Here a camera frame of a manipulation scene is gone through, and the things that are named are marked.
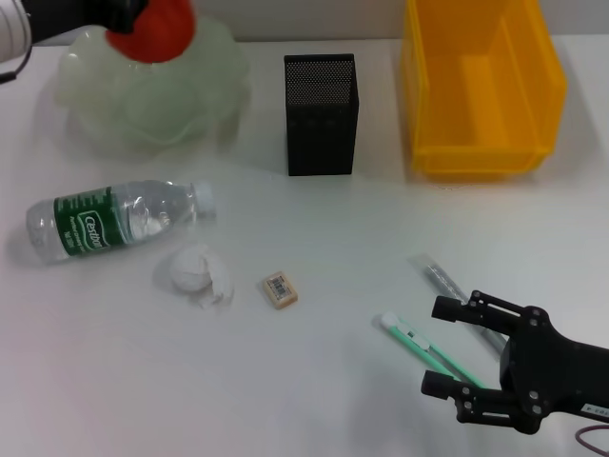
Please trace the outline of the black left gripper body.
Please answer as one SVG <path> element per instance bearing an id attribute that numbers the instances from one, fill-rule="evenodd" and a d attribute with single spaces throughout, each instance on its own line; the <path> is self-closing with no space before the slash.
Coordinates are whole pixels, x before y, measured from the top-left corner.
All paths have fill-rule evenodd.
<path id="1" fill-rule="evenodd" d="M 105 26 L 114 12 L 114 1 L 29 0 L 32 43 L 37 44 L 84 26 Z"/>

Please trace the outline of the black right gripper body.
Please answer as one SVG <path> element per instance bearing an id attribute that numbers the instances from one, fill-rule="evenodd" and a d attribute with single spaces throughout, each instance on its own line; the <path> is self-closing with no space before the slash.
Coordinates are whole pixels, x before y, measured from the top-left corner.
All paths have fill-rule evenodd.
<path id="1" fill-rule="evenodd" d="M 511 306 L 501 389 L 517 399 L 512 428 L 534 434 L 554 412 L 608 422 L 608 350 L 570 340 L 536 307 Z"/>

